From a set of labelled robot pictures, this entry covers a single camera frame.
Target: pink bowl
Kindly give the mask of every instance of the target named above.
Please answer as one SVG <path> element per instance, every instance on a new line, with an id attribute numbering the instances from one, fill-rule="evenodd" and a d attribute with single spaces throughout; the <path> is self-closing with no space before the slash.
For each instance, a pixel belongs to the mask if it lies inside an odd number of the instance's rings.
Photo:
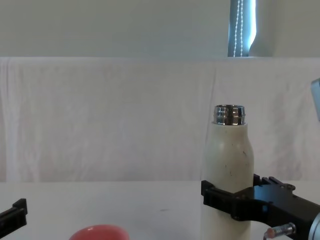
<path id="1" fill-rule="evenodd" d="M 129 234 L 119 226 L 95 225 L 77 231 L 69 240 L 129 240 Z"/>

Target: table surface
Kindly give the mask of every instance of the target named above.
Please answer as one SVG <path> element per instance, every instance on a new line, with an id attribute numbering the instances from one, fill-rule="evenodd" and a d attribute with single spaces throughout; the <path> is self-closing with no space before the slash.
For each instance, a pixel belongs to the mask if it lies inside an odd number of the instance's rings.
<path id="1" fill-rule="evenodd" d="M 318 182 L 288 183 L 320 203 Z M 68 240 L 81 228 L 113 224 L 131 240 L 200 240 L 200 189 L 199 181 L 0 183 L 0 211 L 20 198 L 28 206 L 27 226 L 4 239 Z M 267 226 L 251 226 L 251 239 L 262 239 Z"/>

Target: white bottle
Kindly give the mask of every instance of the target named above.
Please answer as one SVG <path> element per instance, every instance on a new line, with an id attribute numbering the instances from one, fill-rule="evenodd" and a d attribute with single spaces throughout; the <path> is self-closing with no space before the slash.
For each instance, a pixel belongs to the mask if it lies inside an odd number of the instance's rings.
<path id="1" fill-rule="evenodd" d="M 253 176 L 254 154 L 245 123 L 245 108 L 240 105 L 217 105 L 208 133 L 202 180 L 235 193 L 251 187 Z M 202 203 L 201 240 L 249 239 L 249 221 L 235 221 L 230 214 Z"/>

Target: black bracket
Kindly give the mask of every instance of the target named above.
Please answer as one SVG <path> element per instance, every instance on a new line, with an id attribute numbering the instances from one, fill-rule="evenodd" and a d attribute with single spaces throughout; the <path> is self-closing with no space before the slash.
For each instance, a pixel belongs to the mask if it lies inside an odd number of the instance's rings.
<path id="1" fill-rule="evenodd" d="M 0 239 L 27 224 L 27 200 L 22 198 L 12 208 L 0 213 Z"/>
<path id="2" fill-rule="evenodd" d="M 320 205 L 293 194 L 295 186 L 274 177 L 254 175 L 253 186 L 236 193 L 201 182 L 203 204 L 231 215 L 236 221 L 256 221 L 270 227 L 294 223 L 296 232 L 288 237 L 308 239 L 311 225 L 320 213 Z"/>

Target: bottle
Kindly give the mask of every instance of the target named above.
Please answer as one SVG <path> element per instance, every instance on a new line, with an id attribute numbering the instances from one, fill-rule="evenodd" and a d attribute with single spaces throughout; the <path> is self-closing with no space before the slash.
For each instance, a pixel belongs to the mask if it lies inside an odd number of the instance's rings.
<path id="1" fill-rule="evenodd" d="M 254 154 L 243 106 L 215 106 L 202 165 L 202 180 L 221 190 L 235 193 L 253 186 Z M 202 197 L 201 240 L 249 240 L 250 225 L 204 205 Z"/>

